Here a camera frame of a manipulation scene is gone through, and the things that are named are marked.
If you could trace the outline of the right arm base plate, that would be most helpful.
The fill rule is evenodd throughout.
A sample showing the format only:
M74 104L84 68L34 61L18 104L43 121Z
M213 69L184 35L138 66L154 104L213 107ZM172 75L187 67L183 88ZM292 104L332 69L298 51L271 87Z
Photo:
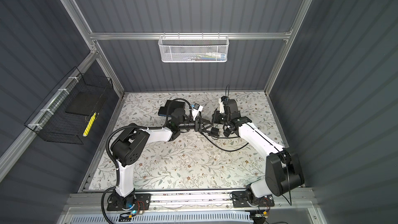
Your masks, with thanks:
M263 209L275 206L272 195L257 198L247 190L233 191L230 193L230 198L235 208L260 207Z

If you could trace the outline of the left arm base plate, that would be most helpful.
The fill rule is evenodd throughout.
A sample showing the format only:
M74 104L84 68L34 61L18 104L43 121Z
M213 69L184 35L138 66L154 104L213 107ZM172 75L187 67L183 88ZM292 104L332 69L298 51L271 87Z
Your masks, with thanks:
M121 197L116 192L107 199L107 211L146 211L149 210L151 194L130 194Z

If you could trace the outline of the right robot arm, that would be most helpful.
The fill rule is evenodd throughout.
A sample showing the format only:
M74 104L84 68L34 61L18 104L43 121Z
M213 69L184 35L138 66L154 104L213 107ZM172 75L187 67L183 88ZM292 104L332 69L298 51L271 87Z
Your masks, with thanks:
M265 176L247 186L250 197L281 196L305 183L297 153L284 147L260 131L252 120L242 116L237 102L223 96L219 110L213 114L215 123L225 124L224 136L235 133L247 141L266 161Z

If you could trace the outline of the black power adapter with cord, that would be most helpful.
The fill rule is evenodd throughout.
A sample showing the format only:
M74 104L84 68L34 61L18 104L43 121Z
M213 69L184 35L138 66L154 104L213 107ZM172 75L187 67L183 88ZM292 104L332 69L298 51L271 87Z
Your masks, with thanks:
M210 135L214 137L219 137L219 129L216 127L212 127L210 130Z

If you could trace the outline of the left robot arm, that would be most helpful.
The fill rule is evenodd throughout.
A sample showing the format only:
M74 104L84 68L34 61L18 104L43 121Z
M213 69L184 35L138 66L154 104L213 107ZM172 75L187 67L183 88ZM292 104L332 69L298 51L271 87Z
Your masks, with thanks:
M201 117L203 107L191 105L176 98L167 106L165 123L161 127L144 127L134 123L114 131L106 141L106 152L117 170L117 182L113 188L116 196L126 198L134 194L134 164L145 146L155 142L175 140L182 130L202 133L213 123Z

